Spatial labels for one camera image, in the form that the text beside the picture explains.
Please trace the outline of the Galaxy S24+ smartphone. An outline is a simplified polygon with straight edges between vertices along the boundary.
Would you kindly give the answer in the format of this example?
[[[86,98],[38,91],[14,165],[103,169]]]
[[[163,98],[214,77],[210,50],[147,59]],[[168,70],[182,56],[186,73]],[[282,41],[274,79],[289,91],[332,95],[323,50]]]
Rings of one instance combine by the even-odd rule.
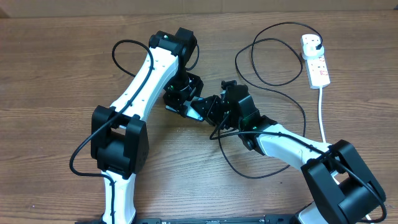
[[[182,116],[183,118],[190,118],[193,119],[195,121],[199,121],[199,122],[203,122],[205,119],[199,114],[197,113],[191,106],[189,106],[186,110],[186,112],[184,112],[183,114],[180,114],[179,111],[173,109],[172,107],[166,105],[165,109],[167,109],[168,111],[171,111],[173,113],[179,114],[180,116]]]

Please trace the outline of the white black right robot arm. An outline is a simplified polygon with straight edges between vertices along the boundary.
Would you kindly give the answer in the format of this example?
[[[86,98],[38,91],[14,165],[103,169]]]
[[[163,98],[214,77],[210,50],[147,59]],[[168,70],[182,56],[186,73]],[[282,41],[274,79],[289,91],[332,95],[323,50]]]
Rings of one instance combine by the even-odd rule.
[[[381,207],[386,218],[384,190],[355,147],[348,141],[316,142],[285,129],[260,114],[246,85],[223,82],[220,96],[193,100],[191,107],[215,126],[211,139],[233,128],[249,150],[280,159],[300,170],[313,202],[295,214],[292,223],[366,223],[366,215]]]

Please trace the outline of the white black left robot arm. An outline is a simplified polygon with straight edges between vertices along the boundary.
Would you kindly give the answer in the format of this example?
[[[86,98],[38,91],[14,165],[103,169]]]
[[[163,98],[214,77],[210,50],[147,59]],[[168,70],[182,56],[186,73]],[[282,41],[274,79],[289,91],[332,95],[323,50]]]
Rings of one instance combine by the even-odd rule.
[[[198,49],[193,32],[158,31],[144,48],[146,60],[128,88],[110,107],[98,106],[92,115],[91,156],[101,170],[106,194],[100,223],[134,222],[134,181],[149,152],[146,121],[160,95],[169,111],[203,121],[191,107],[203,82],[186,67]]]

